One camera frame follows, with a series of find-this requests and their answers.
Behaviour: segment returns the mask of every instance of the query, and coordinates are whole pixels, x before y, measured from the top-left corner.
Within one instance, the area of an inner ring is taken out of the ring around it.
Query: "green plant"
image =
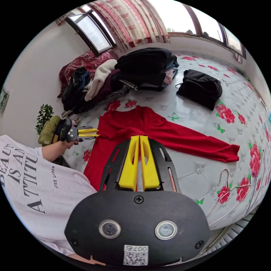
[[[42,105],[40,107],[39,115],[37,117],[37,125],[36,130],[38,132],[38,135],[40,135],[43,126],[45,125],[46,121],[48,121],[52,115],[53,115],[53,108],[50,105]]]

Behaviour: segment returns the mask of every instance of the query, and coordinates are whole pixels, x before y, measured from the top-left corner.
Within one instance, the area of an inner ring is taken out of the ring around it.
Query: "olive green cushion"
[[[55,130],[60,121],[61,118],[59,116],[53,116],[48,121],[46,121],[39,136],[39,144],[41,144],[42,146],[52,144]]]

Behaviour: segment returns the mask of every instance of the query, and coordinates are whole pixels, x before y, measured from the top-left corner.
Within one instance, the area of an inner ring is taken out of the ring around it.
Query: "wall picture frame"
[[[8,98],[9,98],[9,94],[4,90],[4,88],[2,88],[0,92],[0,111],[1,112],[4,112],[4,109],[8,102]]]

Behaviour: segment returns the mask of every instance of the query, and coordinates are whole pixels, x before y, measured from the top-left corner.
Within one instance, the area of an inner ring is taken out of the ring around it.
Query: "plaid fabric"
[[[120,96],[123,96],[125,93],[127,93],[130,90],[130,88],[127,85],[123,85],[123,87],[120,90],[114,91],[111,94],[107,95],[104,100],[99,102],[98,104],[104,104],[105,102],[109,102],[111,100],[114,100]]]

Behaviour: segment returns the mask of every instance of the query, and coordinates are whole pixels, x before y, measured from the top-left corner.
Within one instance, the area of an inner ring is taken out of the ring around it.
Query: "mattress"
[[[174,52],[179,72],[162,92],[130,91],[127,95],[95,107],[80,116],[82,125],[98,127],[99,117],[108,110],[128,111],[147,106],[168,121],[240,146],[239,161],[222,163],[167,149],[179,186],[204,211],[210,230],[240,220],[263,199],[270,183],[271,124],[266,108],[249,82],[230,64],[212,56]],[[194,69],[221,81],[223,93],[214,111],[176,95],[183,72]],[[71,168],[84,172],[94,140],[84,141],[64,153]],[[142,190],[141,165],[137,189]]]

